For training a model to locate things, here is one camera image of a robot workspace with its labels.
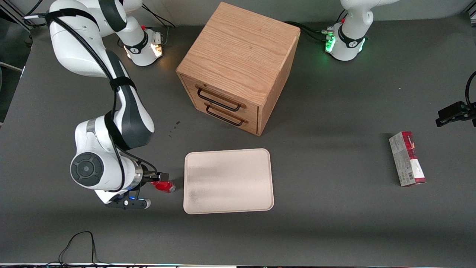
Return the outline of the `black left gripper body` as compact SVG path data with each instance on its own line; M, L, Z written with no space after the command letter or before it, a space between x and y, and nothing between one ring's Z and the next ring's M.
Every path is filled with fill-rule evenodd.
M460 116L461 121L471 121L473 126L476 127L476 103L472 102L469 105L462 104L462 115Z

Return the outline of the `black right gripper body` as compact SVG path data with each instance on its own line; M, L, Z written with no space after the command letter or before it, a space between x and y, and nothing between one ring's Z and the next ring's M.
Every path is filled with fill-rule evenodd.
M160 181L160 173L146 170L141 179L141 185L146 183L158 182Z

